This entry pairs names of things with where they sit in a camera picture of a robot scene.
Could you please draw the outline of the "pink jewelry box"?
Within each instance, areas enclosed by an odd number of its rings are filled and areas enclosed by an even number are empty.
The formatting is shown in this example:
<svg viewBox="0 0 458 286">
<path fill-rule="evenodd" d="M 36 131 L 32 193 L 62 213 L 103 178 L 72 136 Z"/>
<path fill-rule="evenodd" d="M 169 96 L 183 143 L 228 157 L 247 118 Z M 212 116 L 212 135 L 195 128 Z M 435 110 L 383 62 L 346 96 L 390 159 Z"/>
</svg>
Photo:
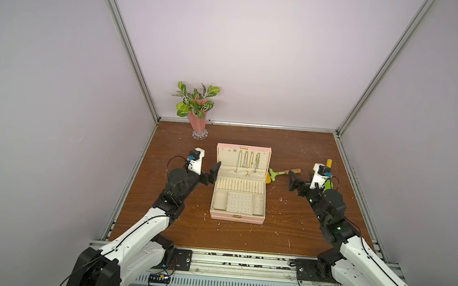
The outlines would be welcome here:
<svg viewBox="0 0 458 286">
<path fill-rule="evenodd" d="M 212 219 L 248 224 L 264 224 L 266 218 L 266 173 L 270 167 L 270 147 L 219 143 L 221 162 L 210 205 Z"/>
</svg>

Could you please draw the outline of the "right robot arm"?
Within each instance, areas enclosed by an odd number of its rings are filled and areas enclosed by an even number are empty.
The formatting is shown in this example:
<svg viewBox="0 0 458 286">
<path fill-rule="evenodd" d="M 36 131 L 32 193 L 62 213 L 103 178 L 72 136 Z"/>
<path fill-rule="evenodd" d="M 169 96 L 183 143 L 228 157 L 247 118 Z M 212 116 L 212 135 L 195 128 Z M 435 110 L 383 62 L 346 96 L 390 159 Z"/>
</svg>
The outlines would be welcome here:
<svg viewBox="0 0 458 286">
<path fill-rule="evenodd" d="M 343 196 L 319 184 L 307 184 L 289 172 L 289 191 L 310 204 L 331 249 L 318 256 L 318 268 L 341 286 L 408 286 L 382 261 L 346 215 Z"/>
</svg>

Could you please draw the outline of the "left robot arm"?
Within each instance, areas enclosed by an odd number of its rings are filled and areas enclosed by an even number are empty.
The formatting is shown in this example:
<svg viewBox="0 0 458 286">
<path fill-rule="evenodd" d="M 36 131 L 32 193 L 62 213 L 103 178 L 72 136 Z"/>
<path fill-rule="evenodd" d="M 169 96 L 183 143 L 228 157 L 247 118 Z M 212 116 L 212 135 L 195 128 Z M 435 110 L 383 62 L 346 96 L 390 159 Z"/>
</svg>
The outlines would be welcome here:
<svg viewBox="0 0 458 286">
<path fill-rule="evenodd" d="M 161 232 L 180 217 L 185 200 L 199 184 L 216 182 L 220 167 L 217 162 L 203 172 L 202 160 L 189 158 L 183 168 L 167 173 L 165 187 L 147 213 L 114 241 L 80 253 L 59 286 L 128 286 L 151 268 L 169 266 L 175 245 Z"/>
</svg>

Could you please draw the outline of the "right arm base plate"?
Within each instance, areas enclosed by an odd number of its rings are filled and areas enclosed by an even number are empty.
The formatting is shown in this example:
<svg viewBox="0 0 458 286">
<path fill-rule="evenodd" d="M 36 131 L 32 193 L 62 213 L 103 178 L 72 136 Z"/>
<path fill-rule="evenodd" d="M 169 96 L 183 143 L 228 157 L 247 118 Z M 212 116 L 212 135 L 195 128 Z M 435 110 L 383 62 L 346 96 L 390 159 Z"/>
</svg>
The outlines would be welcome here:
<svg viewBox="0 0 458 286">
<path fill-rule="evenodd" d="M 305 282 L 338 284 L 332 273 L 332 266 L 316 259 L 295 259 L 297 280 Z"/>
</svg>

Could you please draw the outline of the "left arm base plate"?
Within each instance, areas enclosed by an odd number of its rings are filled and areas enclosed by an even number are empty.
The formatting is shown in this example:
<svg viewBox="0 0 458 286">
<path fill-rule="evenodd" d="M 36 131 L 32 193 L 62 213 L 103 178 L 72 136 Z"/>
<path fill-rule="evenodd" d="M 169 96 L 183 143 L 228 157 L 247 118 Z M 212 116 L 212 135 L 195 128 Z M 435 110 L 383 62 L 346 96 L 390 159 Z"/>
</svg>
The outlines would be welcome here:
<svg viewBox="0 0 458 286">
<path fill-rule="evenodd" d="M 167 271 L 190 271 L 193 251 L 187 249 L 175 248 L 169 252 L 165 252 L 162 261 L 155 265 L 154 269 L 162 269 Z"/>
</svg>

